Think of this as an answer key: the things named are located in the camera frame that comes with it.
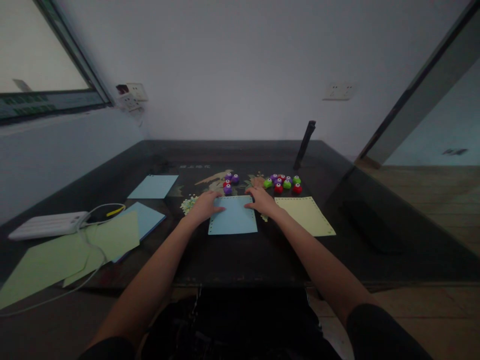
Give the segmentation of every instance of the dark table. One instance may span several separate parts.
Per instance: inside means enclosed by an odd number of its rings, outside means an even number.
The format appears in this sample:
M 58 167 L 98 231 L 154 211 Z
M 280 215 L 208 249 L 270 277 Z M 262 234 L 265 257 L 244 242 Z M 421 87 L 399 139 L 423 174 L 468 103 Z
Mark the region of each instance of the dark table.
M 480 260 L 473 253 L 322 141 L 310 142 L 302 167 L 293 171 L 299 146 L 300 141 L 142 141 L 0 227 L 1 281 L 28 247 L 45 241 L 6 239 L 27 219 L 139 201 L 165 214 L 166 220 L 123 261 L 104 265 L 85 286 L 90 291 L 124 289 L 183 217 L 182 201 L 190 194 L 218 188 L 216 174 L 226 170 L 240 175 L 235 188 L 239 195 L 250 177 L 299 175 L 301 196 L 313 196 L 337 234 L 318 237 L 318 241 L 370 288 L 480 280 Z M 178 174 L 179 178 L 163 200 L 127 199 L 148 174 Z M 354 200 L 364 201 L 380 216 L 398 237 L 401 254 L 381 253 L 364 240 L 342 210 L 345 201 Z M 209 236 L 208 223 L 202 224 L 185 250 L 174 285 L 308 285 L 308 275 L 275 223 L 257 215 L 257 226 L 258 233 Z

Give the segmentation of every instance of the floor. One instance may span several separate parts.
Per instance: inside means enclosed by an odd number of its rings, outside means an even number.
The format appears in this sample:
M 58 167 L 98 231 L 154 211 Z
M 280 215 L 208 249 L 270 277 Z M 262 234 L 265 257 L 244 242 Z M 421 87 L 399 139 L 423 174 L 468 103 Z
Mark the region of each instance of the floor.
M 23 309 L 62 294 L 49 288 L 19 303 Z M 172 301 L 194 296 L 196 288 L 176 288 Z M 353 359 L 346 331 L 314 288 L 310 306 L 325 337 L 343 359 Z M 423 287 L 389 290 L 375 298 L 434 359 L 480 359 L 480 287 Z M 5 359 L 76 359 L 94 336 L 116 299 L 77 292 L 24 314 L 0 318 Z
M 358 166 L 480 257 L 479 167 Z M 340 322 L 315 291 L 309 293 L 325 337 L 342 358 L 353 359 Z M 480 284 L 403 288 L 374 296 L 434 359 L 480 359 Z

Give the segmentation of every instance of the charging cable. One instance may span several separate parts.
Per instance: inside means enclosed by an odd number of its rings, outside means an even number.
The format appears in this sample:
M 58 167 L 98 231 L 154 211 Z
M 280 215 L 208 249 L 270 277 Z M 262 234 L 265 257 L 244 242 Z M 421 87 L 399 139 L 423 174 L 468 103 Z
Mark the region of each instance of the charging cable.
M 111 205 L 120 205 L 122 208 L 119 210 L 118 214 L 120 214 L 121 212 L 123 212 L 125 210 L 125 205 L 124 204 L 121 204 L 121 203 L 108 203 L 108 204 L 103 204 L 103 205 L 100 205 L 100 206 L 97 206 L 96 208 L 94 208 L 92 211 L 89 211 L 88 214 L 90 215 L 91 213 L 93 213 L 95 210 L 99 209 L 99 208 L 102 208 L 102 207 L 105 207 L 105 206 L 111 206 Z M 92 222 L 92 223 L 85 223 L 85 221 L 83 222 L 80 222 L 77 227 L 76 227 L 76 233 L 78 234 L 78 236 L 80 236 L 80 238 L 90 247 L 90 248 L 93 248 L 93 249 L 96 249 L 97 251 L 99 251 L 102 255 L 102 260 L 101 260 L 101 263 L 100 265 L 98 265 L 98 267 L 96 268 L 96 270 L 88 277 L 88 279 L 86 279 L 82 284 L 80 284 L 79 286 L 77 286 L 76 288 L 74 288 L 73 290 L 70 290 L 70 291 L 67 291 L 66 293 L 63 293 L 62 295 L 59 295 L 59 296 L 56 296 L 56 297 L 52 297 L 51 299 L 48 299 L 48 300 L 45 300 L 45 301 L 42 301 L 42 302 L 39 302 L 38 304 L 35 304 L 35 305 L 32 305 L 32 306 L 29 306 L 29 307 L 26 307 L 22 310 L 18 310 L 18 311 L 14 311 L 14 312 L 9 312 L 9 313 L 5 313 L 5 314 L 2 314 L 0 313 L 0 318 L 7 318 L 7 317 L 10 317 L 10 316 L 13 316 L 13 315 L 18 315 L 18 314 L 21 314 L 21 313 L 24 313 L 28 310 L 32 310 L 32 309 L 35 309 L 35 308 L 38 308 L 39 306 L 42 306 L 42 305 L 45 305 L 45 304 L 48 304 L 48 303 L 51 303 L 52 301 L 55 301 L 55 300 L 58 300 L 60 298 L 63 298 L 71 293 L 74 293 L 76 292 L 77 290 L 79 290 L 80 288 L 82 288 L 83 286 L 85 286 L 86 283 L 88 283 L 94 276 L 95 274 L 100 270 L 100 268 L 106 264 L 108 261 L 107 261 L 107 255 L 105 254 L 105 252 L 103 251 L 103 249 L 100 247 L 100 246 L 97 246 L 95 244 L 92 244 L 88 241 L 87 237 L 85 236 L 85 232 L 84 231 L 81 231 L 82 228 L 86 228 L 88 226 L 92 226 L 92 225 L 98 225 L 98 224 L 103 224 L 103 223 L 107 223 L 113 219 L 115 219 L 115 217 L 111 218 L 111 219 L 108 219 L 108 220 L 105 220 L 105 221 L 97 221 L 97 222 Z

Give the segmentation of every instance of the person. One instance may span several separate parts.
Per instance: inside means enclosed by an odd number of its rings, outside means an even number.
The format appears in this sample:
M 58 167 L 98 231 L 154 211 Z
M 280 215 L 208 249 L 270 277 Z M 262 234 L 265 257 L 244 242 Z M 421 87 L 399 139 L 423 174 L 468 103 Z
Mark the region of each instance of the person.
M 261 181 L 245 205 L 281 229 L 318 292 L 346 329 L 355 359 L 431 359 L 384 311 L 360 281 L 281 209 Z M 191 211 L 148 260 L 112 307 L 86 359 L 340 359 L 323 337 L 304 289 L 201 289 L 168 305 L 153 321 L 193 231 L 213 214 L 219 192 L 198 197 Z

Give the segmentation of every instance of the power strip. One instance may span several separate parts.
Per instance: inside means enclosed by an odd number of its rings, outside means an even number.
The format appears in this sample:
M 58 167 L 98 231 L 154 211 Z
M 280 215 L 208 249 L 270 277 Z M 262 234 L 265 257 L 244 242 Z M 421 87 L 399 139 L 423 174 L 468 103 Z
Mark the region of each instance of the power strip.
M 13 241 L 73 234 L 77 226 L 90 217 L 86 211 L 36 216 L 23 223 L 8 238 Z

